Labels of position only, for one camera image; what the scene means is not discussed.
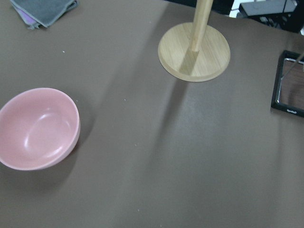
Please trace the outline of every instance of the gray cloth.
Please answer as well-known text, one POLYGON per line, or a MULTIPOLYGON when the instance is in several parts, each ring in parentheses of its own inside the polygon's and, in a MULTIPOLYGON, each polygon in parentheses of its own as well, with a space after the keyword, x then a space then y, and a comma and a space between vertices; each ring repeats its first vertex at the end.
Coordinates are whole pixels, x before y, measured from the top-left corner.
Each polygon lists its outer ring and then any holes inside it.
POLYGON ((78 5, 77 0, 10 0, 10 2, 44 27, 49 27, 66 11, 78 5))

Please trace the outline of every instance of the pink bowl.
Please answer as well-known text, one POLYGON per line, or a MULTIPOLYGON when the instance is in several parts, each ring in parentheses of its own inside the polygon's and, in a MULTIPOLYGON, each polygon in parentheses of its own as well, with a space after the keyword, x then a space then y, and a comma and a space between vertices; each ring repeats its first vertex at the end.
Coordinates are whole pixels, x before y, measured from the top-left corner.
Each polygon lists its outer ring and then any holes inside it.
POLYGON ((79 133, 79 113, 68 95, 28 90, 0 110, 0 162, 16 170, 50 167, 70 154, 79 133))

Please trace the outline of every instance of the wooden base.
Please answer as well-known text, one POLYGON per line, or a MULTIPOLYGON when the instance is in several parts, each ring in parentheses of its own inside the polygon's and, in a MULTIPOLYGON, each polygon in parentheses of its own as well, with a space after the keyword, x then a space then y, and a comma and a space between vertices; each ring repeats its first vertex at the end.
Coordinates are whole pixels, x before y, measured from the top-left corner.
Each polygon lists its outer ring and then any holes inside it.
POLYGON ((230 61, 229 45, 219 31, 207 26, 199 51, 191 51, 192 24, 179 24, 165 33, 158 46, 160 62, 179 79, 190 82, 211 80, 227 68, 230 61))

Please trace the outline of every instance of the wooden paper towel holder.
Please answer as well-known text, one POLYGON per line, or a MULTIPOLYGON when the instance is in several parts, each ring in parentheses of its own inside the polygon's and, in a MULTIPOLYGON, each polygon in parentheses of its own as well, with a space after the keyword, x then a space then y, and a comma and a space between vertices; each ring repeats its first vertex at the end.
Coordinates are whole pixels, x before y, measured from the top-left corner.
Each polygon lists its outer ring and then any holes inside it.
POLYGON ((198 0, 193 23, 169 29, 158 46, 162 66, 173 76, 203 82, 219 76, 230 61, 225 37, 207 25, 213 0, 198 0))

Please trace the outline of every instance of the brown table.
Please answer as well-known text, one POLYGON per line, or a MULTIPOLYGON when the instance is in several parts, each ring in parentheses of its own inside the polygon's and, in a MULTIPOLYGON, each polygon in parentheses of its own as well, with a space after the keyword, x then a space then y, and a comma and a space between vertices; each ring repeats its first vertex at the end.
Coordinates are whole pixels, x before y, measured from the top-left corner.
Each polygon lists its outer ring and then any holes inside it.
POLYGON ((231 61, 208 82, 161 66, 157 46, 194 9, 81 1, 28 30, 0 3, 0 106, 52 87, 75 101, 75 150, 42 171, 0 164, 4 228, 302 228, 304 119, 270 109, 279 55, 304 38, 212 13, 231 61))

